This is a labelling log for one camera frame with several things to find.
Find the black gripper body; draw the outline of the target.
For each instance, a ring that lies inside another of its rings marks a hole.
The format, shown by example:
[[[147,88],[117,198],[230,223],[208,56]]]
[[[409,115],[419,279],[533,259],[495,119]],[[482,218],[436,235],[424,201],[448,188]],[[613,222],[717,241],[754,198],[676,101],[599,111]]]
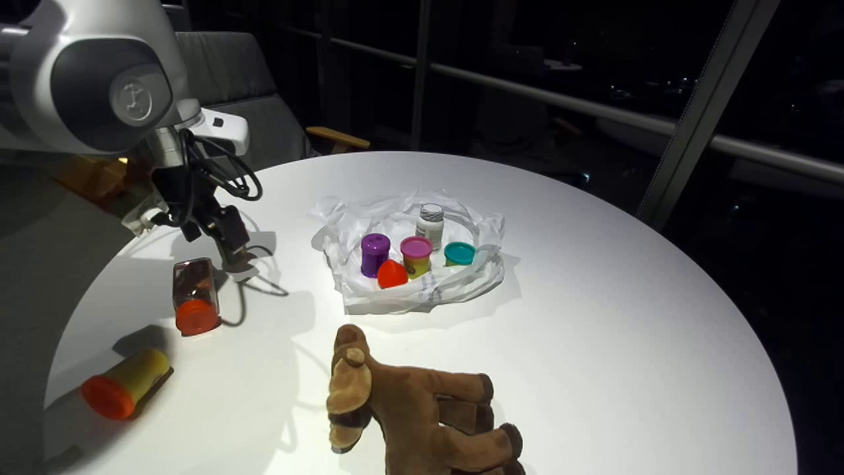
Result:
[[[152,216],[155,223],[176,227],[188,241],[200,235],[224,235],[224,208],[213,198],[216,184],[196,165],[155,169],[151,173],[163,208]]]

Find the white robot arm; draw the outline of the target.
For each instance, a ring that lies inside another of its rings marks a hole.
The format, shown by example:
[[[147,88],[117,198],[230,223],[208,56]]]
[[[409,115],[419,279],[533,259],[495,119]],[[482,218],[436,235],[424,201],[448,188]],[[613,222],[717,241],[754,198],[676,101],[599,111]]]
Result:
[[[213,198],[245,169],[249,122],[202,107],[160,0],[0,0],[0,147],[117,155],[152,143],[155,223],[208,235],[226,268],[249,233]]]

